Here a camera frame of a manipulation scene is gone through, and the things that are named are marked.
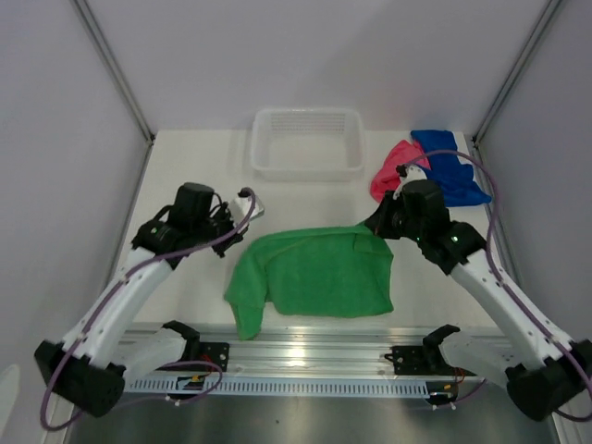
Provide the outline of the green microfiber towel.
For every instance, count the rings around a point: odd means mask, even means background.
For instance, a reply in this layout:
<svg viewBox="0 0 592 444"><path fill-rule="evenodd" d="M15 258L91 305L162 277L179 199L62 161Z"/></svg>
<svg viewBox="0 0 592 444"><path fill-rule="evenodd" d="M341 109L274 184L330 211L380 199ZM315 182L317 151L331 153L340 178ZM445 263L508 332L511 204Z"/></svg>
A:
<svg viewBox="0 0 592 444"><path fill-rule="evenodd" d="M394 255L363 225L263 236L242 253L224 298L240 339L260 332L272 304L281 315L357 318L393 311Z"/></svg>

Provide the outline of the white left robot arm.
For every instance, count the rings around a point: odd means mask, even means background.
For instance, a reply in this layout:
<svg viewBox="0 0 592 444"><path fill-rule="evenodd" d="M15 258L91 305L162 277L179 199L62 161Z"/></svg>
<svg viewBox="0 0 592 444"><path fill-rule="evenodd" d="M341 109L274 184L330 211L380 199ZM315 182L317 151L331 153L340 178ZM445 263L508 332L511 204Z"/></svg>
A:
<svg viewBox="0 0 592 444"><path fill-rule="evenodd" d="M163 324L122 359L116 351L136 314L183 259L205 249L224 255L243 240L258 211L248 187L225 202L212 188L186 182L174 203L140 226L124 265L87 314L61 340L45 339L34 353L46 385L40 410L45 429L54 430L46 413L53 394L74 405L73 419L102 417L119 406L127 384L155 370L224 374L224 364L205 357L199 332L179 321Z"/></svg>

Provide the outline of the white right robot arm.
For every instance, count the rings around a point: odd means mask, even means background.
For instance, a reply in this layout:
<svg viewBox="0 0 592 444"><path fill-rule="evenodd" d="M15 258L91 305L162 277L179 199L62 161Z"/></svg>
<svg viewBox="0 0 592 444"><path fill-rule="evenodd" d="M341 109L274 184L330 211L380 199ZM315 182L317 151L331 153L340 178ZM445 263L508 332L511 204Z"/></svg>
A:
<svg viewBox="0 0 592 444"><path fill-rule="evenodd" d="M502 354L446 325L425 338L422 360L433 373L460 367L506 389L525 416L542 421L591 390L591 342L554 325L491 257L485 238L451 219L439 186L417 179L385 193L364 224L385 240L408 239L464 288L512 345Z"/></svg>

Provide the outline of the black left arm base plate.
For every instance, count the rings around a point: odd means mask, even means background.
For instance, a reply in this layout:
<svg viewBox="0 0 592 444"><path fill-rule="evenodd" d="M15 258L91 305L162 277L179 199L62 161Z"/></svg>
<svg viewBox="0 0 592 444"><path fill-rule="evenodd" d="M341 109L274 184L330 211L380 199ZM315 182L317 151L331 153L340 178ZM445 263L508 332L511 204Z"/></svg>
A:
<svg viewBox="0 0 592 444"><path fill-rule="evenodd" d="M213 372L211 366L197 364L199 362L213 363L221 368L223 372L228 368L228 357L230 345L227 342L203 342L201 334L192 327L179 321L170 321L162 325L162 328L179 333L186 344L181 357L171 364L163 366L167 371L188 370L197 372Z"/></svg>

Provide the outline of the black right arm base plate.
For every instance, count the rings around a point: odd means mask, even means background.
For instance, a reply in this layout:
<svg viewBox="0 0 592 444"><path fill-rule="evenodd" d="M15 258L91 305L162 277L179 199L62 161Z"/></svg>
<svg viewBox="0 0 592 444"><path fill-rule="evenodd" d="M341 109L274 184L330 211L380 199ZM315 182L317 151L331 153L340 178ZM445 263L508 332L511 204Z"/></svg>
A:
<svg viewBox="0 0 592 444"><path fill-rule="evenodd" d="M454 368L447 364L439 346L448 336L461 330L447 324L432 331L420 345L395 345L384 355L393 365L397 376L453 376Z"/></svg>

